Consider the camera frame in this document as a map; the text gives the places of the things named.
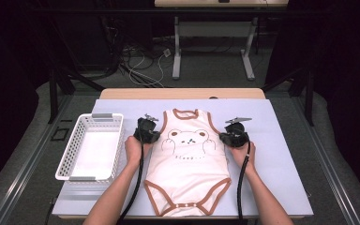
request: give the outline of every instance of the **metal stand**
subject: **metal stand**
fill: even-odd
[[[241,50],[247,79],[255,80],[252,65],[249,60],[250,48],[257,26],[257,18],[251,22],[179,22],[174,18],[175,54],[172,78],[180,79],[181,48],[180,37],[236,37],[247,38],[247,45]]]

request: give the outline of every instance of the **electrical cord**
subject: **electrical cord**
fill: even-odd
[[[140,165],[139,165],[139,174],[138,174],[138,177],[137,177],[136,187],[134,188],[133,194],[132,194],[132,196],[130,198],[130,202],[127,204],[127,207],[125,208],[124,212],[119,217],[119,219],[118,219],[118,221],[116,223],[117,225],[120,225],[122,223],[122,221],[124,220],[125,216],[127,215],[128,211],[129,211],[131,205],[134,203],[134,200],[136,199],[136,196],[137,196],[137,192],[139,191],[140,183],[142,181],[143,166],[144,166],[144,142],[143,142],[142,133],[141,133],[139,123],[138,123],[137,127],[138,127],[138,130],[139,130],[140,144],[142,146],[142,154],[140,156]]]
[[[45,217],[45,223],[44,223],[45,225],[47,225],[49,223],[49,218],[51,217],[51,213],[52,213],[54,205],[57,201],[57,197],[58,196],[51,199],[51,202],[50,202],[51,206],[49,207],[48,213],[46,214],[46,217]]]
[[[242,167],[241,167],[241,172],[239,173],[238,187],[237,187],[237,190],[236,190],[236,200],[237,200],[238,218],[239,218],[239,220],[243,220],[241,188],[242,188],[242,182],[244,180],[245,168],[247,167],[248,161],[249,161],[249,154],[250,154],[250,141],[247,142],[247,155],[245,156],[244,162],[243,162]]]

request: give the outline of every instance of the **white baby bodysuit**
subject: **white baby bodysuit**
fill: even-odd
[[[211,215],[231,183],[219,131],[209,112],[164,112],[144,181],[157,216]]]

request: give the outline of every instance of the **dark background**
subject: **dark background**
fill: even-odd
[[[153,6],[153,1],[126,0],[28,3],[60,8]],[[117,66],[113,44],[102,25],[112,21],[81,16],[69,20],[65,15],[49,21],[26,14],[21,6],[23,0],[0,0],[0,171],[33,119],[38,105],[35,90],[49,80],[54,68],[52,55],[54,62],[75,70],[115,70]],[[326,99],[339,151],[360,180],[360,1],[290,0],[288,6],[289,10],[325,8],[335,13],[324,22],[283,20],[266,82],[313,62],[315,91]],[[152,47],[152,37],[173,33],[173,22],[159,18],[127,16],[115,21],[123,39],[146,49]],[[40,35],[47,42],[41,44]],[[321,37],[327,41],[320,42]]]

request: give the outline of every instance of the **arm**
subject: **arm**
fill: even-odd
[[[140,142],[133,136],[127,138],[125,148],[127,165],[97,200],[83,224],[115,224],[119,219],[131,179],[139,167],[142,155]],[[146,156],[151,144],[145,144],[143,148]]]
[[[238,166],[242,166],[247,155],[248,144],[246,143],[240,148],[230,147],[230,150],[235,162]],[[262,224],[293,224],[282,205],[258,175],[254,166],[255,152],[256,147],[253,142],[250,142],[249,162],[245,168],[245,175],[250,183]]]

